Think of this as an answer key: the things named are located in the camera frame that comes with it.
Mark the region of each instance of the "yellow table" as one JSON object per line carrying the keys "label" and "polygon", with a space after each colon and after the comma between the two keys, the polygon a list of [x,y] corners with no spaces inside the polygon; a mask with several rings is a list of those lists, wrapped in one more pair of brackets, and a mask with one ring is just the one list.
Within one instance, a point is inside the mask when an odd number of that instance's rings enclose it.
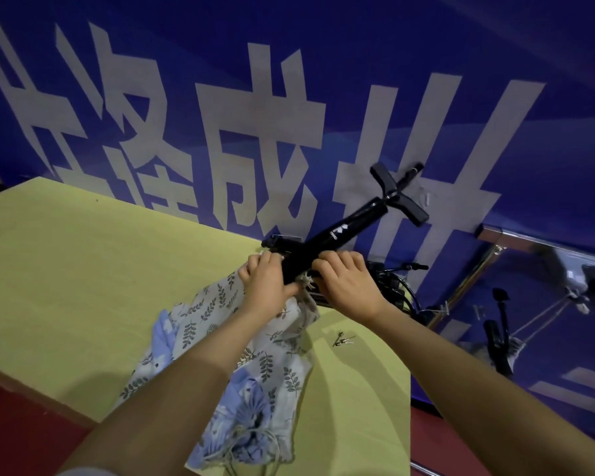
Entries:
{"label": "yellow table", "polygon": [[[101,421],[159,311],[221,279],[259,241],[43,178],[0,193],[0,371]],[[333,348],[338,331],[355,344]],[[280,475],[409,474],[410,374],[323,309],[304,339],[292,464]]]}

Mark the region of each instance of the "person's left hand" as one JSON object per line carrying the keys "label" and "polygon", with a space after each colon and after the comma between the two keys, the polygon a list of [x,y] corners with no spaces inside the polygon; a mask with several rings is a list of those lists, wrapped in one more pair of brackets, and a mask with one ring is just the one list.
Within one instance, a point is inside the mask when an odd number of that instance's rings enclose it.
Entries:
{"label": "person's left hand", "polygon": [[300,290],[297,282],[284,285],[282,256],[269,251],[249,256],[247,263],[238,269],[238,276],[246,288],[240,310],[248,310],[268,320],[281,312],[287,300]]}

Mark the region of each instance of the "red floor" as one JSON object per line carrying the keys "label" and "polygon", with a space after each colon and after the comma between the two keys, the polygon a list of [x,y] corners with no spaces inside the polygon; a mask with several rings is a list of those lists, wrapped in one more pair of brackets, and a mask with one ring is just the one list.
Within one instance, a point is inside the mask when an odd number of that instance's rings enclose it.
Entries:
{"label": "red floor", "polygon": [[[414,461],[444,476],[489,475],[442,419],[411,409]],[[88,431],[0,386],[0,476],[53,476]]]}

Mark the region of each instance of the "hand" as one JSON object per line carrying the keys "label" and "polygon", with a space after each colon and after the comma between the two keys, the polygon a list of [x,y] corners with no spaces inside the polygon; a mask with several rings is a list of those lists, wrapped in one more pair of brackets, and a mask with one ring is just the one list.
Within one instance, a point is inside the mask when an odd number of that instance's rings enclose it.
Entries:
{"label": "hand", "polygon": [[265,320],[281,312],[287,300],[301,289],[297,282],[284,285],[282,256],[269,251],[249,256],[247,263],[238,269],[238,276],[246,289],[240,310],[254,312]]}
{"label": "hand", "polygon": [[388,302],[371,277],[364,256],[357,252],[325,251],[313,261],[322,274],[316,283],[326,300],[345,316],[366,324],[384,311]]}

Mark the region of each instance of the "person's right hand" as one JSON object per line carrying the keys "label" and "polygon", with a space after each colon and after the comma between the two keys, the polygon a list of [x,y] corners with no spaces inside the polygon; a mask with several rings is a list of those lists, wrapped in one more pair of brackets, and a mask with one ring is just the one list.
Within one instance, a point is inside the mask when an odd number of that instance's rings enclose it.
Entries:
{"label": "person's right hand", "polygon": [[325,251],[313,261],[320,291],[334,309],[360,324],[366,324],[384,311],[388,302],[371,277],[364,256],[357,252]]}

